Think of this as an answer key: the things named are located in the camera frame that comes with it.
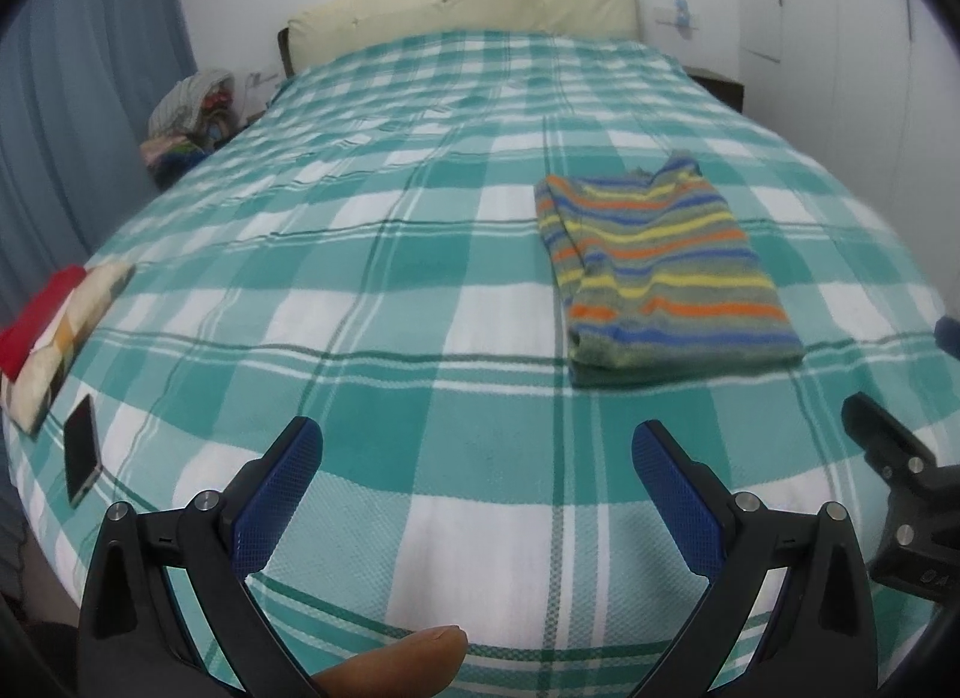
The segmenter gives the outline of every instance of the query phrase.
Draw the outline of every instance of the folded striped shirt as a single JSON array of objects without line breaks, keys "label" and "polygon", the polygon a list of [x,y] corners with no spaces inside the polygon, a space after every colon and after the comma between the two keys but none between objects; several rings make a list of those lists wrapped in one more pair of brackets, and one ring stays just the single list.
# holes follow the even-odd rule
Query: folded striped shirt
[{"label": "folded striped shirt", "polygon": [[690,156],[659,172],[549,175],[536,218],[576,386],[797,362],[803,345],[726,200]]}]

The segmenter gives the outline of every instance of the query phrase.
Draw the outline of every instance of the bedsheet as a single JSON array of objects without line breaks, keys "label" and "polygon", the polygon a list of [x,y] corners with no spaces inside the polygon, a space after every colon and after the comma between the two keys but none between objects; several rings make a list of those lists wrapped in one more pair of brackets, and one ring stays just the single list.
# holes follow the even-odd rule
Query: bedsheet
[{"label": "bedsheet", "polygon": [[[653,170],[678,148],[749,234],[803,364],[576,391],[534,183]],[[308,670],[457,623],[472,647],[451,693],[626,694],[704,588],[632,471],[648,418],[771,507],[839,500],[867,557],[885,487],[843,432],[843,399],[867,391],[960,461],[960,364],[934,346],[942,304],[891,229],[642,44],[458,32],[311,68],[93,263],[114,257],[136,275],[37,439],[4,424],[37,539],[78,598],[109,502],[184,505],[310,415],[323,466],[248,580]],[[85,393],[104,473],[74,510],[62,425]],[[886,663],[929,605],[887,588],[874,601]]]}]

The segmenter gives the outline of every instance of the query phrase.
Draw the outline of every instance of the nightstand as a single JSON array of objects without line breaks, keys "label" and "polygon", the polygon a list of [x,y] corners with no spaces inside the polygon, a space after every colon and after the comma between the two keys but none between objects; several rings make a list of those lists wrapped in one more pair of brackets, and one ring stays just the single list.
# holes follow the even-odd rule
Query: nightstand
[{"label": "nightstand", "polygon": [[724,105],[728,105],[738,113],[743,112],[742,83],[737,83],[735,80],[723,77],[720,73],[714,73],[714,71],[704,70],[700,67],[684,67],[683,71],[714,97],[717,97],[717,100],[723,102]]}]

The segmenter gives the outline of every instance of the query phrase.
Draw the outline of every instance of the phone screen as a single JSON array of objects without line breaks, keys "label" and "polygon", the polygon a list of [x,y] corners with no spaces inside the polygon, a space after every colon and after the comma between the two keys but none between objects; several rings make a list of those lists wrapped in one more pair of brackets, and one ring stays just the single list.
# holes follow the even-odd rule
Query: phone screen
[{"label": "phone screen", "polygon": [[77,506],[100,474],[97,434],[93,425],[93,402],[88,394],[64,424],[66,492],[70,505]]}]

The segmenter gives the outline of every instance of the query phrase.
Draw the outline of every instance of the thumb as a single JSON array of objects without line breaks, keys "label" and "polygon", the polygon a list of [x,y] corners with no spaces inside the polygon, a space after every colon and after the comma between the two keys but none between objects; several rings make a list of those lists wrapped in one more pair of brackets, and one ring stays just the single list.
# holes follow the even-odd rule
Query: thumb
[{"label": "thumb", "polygon": [[453,681],[467,656],[456,625],[419,631],[314,674],[329,698],[430,698]]}]

